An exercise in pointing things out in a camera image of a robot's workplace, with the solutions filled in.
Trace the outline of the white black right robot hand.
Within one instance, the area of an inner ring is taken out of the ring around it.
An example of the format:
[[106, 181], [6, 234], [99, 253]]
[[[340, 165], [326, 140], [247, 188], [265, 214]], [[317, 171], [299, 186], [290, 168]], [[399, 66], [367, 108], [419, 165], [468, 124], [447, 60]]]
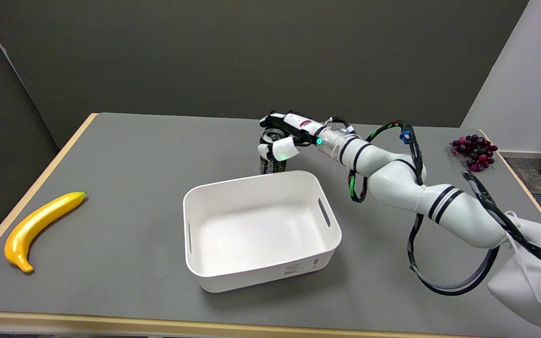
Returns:
[[279, 130], [283, 134], [278, 140], [264, 141], [257, 147], [264, 160], [286, 161], [297, 156], [301, 147], [321, 147], [325, 143], [320, 133], [326, 126], [296, 113], [270, 113], [259, 124], [264, 129]]

